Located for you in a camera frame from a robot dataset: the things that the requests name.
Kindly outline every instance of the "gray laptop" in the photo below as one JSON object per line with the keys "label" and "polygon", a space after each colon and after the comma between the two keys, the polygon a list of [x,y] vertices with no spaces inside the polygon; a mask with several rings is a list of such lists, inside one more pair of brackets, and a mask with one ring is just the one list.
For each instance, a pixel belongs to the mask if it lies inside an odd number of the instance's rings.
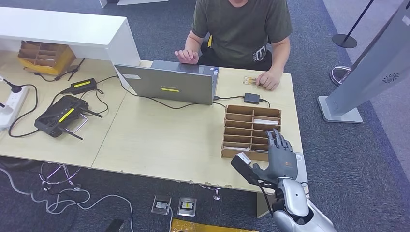
{"label": "gray laptop", "polygon": [[218,67],[163,60],[155,60],[151,68],[115,67],[140,96],[212,105]]}

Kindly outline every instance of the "yellow stripe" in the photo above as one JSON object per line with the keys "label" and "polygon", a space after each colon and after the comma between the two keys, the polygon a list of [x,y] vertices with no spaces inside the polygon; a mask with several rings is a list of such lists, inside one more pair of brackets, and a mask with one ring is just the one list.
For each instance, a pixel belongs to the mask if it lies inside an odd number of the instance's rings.
{"label": "yellow stripe", "polygon": [[65,113],[63,117],[60,118],[59,122],[62,122],[68,115],[70,115],[74,111],[74,108],[71,108],[68,112]]}
{"label": "yellow stripe", "polygon": [[87,81],[87,82],[84,82],[84,83],[77,84],[77,85],[74,86],[74,88],[77,88],[77,87],[80,87],[80,86],[85,86],[85,85],[88,85],[88,84],[91,84],[91,82]]}
{"label": "yellow stripe", "polygon": [[171,91],[171,92],[179,92],[178,89],[171,89],[171,88],[161,88],[164,91]]}

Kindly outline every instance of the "wooden sorting box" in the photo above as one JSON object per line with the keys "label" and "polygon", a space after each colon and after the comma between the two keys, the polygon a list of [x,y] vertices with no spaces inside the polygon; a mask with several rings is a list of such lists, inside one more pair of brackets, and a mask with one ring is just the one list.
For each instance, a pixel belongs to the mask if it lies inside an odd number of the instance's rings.
{"label": "wooden sorting box", "polygon": [[[225,128],[223,133],[222,156],[233,158],[244,152],[251,160],[268,161],[267,130],[280,131],[281,110],[271,108],[228,105],[226,107]],[[255,123],[255,119],[277,121],[277,125]],[[249,148],[239,151],[230,148]]]}
{"label": "wooden sorting box", "polygon": [[59,75],[71,65],[75,55],[64,44],[22,41],[18,59],[29,72]]}

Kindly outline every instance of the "light wood table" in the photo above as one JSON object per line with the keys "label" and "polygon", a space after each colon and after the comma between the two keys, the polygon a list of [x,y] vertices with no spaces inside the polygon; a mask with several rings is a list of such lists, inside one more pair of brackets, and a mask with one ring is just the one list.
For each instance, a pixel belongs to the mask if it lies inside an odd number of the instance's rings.
{"label": "light wood table", "polygon": [[[260,73],[220,68],[216,95],[260,94],[272,108],[282,110],[281,132],[294,151],[302,153],[291,75],[284,74],[275,91],[243,83],[244,76]],[[175,107],[185,104],[162,101]],[[243,99],[218,102],[246,104]],[[230,165],[232,159],[221,157],[224,117],[225,108],[217,104],[173,110],[127,93],[92,168],[260,192]],[[267,162],[258,163],[267,166]]]}
{"label": "light wood table", "polygon": [[[12,134],[34,131],[36,129],[34,120],[46,110],[53,97],[68,88],[70,83],[90,78],[99,81],[115,74],[111,62],[87,59],[70,82],[67,82],[69,74],[59,81],[46,82],[41,77],[23,70],[17,60],[17,53],[0,51],[0,75],[15,85],[34,84],[39,92],[38,108],[22,118],[13,128]],[[3,130],[0,131],[0,155],[91,167],[126,93],[116,78],[98,84],[98,88],[104,91],[104,94],[99,96],[108,104],[109,110],[102,113],[103,118],[88,116],[88,122],[76,133],[84,140],[80,141],[67,134],[52,138],[42,131],[24,138],[11,138],[7,131]],[[0,82],[0,102],[5,102],[9,94],[10,87]],[[94,92],[88,93],[84,100],[89,103],[89,108],[93,111],[98,112],[105,109],[105,105],[98,101]],[[31,110],[34,104],[35,91],[30,87],[20,115]]]}

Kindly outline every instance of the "electrical outlet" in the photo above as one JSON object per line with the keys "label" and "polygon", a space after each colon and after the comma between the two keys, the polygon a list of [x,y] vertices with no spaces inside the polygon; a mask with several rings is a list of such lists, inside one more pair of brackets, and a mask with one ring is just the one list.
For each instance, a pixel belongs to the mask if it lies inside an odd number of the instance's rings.
{"label": "electrical outlet", "polygon": [[11,92],[4,108],[0,108],[0,128],[9,128],[18,117],[21,106],[29,92],[28,87],[22,87],[18,93]]}

